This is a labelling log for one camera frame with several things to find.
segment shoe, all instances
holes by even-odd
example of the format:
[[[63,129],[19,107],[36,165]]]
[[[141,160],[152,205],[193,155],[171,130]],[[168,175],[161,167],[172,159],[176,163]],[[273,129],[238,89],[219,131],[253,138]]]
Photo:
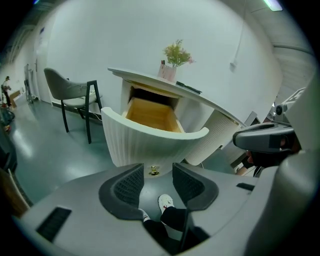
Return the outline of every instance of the shoe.
[[[143,222],[146,222],[146,221],[148,221],[148,220],[151,220],[150,219],[150,217],[149,217],[149,215],[144,211],[144,210],[142,210],[142,209],[140,209],[139,208],[139,210],[142,212],[142,214],[143,214]]]
[[[159,196],[159,199],[158,199],[158,202],[159,202],[159,207],[160,207],[160,210],[161,210],[161,214],[164,213],[164,211],[168,208],[168,207],[175,207],[174,206],[174,201],[173,199],[171,198],[170,195],[168,194],[162,194]]]

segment gray floor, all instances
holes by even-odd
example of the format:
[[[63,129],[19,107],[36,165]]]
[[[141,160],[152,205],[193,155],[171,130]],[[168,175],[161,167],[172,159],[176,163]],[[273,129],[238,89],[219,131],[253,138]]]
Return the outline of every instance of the gray floor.
[[[86,175],[106,171],[112,163],[102,123],[90,120],[92,143],[88,144],[85,121],[66,111],[66,133],[62,112],[42,101],[14,110],[10,137],[15,144],[15,176],[32,203],[52,193],[62,184]],[[146,178],[140,194],[140,208],[155,221],[160,220],[158,197],[169,194],[178,208],[185,208],[172,183],[172,172]]]
[[[218,148],[213,152],[207,159],[202,162],[204,169],[225,173],[225,174],[235,174],[234,169],[228,163],[225,153]]]

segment black pants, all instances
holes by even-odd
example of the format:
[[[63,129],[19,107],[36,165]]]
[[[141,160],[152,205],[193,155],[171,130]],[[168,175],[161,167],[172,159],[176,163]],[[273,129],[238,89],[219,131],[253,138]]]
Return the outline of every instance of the black pants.
[[[11,106],[11,101],[10,101],[10,97],[8,95],[8,92],[4,92],[4,96],[5,96],[5,99],[6,99],[6,104],[8,105],[8,107]]]
[[[186,219],[186,210],[168,207],[164,210],[160,220],[174,230],[183,232]],[[162,222],[146,220],[143,223],[145,229],[164,249],[174,255],[179,252],[180,241],[168,236],[167,230]]]

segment black padded cushion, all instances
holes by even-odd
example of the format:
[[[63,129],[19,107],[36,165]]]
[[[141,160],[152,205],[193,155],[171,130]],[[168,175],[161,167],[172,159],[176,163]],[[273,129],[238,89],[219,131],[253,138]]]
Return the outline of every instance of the black padded cushion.
[[[99,189],[99,200],[118,219],[142,220],[143,215],[138,207],[144,184],[144,165],[137,164],[104,182]]]
[[[179,163],[173,164],[172,177],[175,190],[190,211],[207,209],[218,196],[216,183]]]

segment open drawer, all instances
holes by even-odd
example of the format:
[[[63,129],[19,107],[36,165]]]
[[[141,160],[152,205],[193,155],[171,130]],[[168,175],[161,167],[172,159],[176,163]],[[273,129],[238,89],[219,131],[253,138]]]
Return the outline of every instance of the open drawer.
[[[133,97],[122,116],[151,128],[174,133],[184,133],[179,120],[170,106]]]

